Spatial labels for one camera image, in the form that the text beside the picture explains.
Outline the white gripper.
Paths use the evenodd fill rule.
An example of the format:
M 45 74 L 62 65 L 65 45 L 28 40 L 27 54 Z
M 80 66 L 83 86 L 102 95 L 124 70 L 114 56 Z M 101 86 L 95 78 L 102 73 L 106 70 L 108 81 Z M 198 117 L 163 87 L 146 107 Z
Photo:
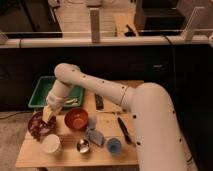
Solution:
M 55 111 L 63 107 L 71 90 L 71 85 L 64 84 L 60 81 L 54 82 L 46 97 L 48 105 L 43 109 L 42 120 L 44 122 L 48 122 L 55 115 Z

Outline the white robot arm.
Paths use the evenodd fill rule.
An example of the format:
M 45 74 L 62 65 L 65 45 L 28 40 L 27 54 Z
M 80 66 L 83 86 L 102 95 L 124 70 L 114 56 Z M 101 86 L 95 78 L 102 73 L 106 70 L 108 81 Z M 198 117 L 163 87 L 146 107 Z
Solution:
M 176 111 L 169 93 L 159 84 L 135 88 L 83 73 L 73 64 L 60 63 L 46 97 L 43 120 L 58 115 L 74 86 L 88 89 L 132 114 L 140 171 L 188 171 Z

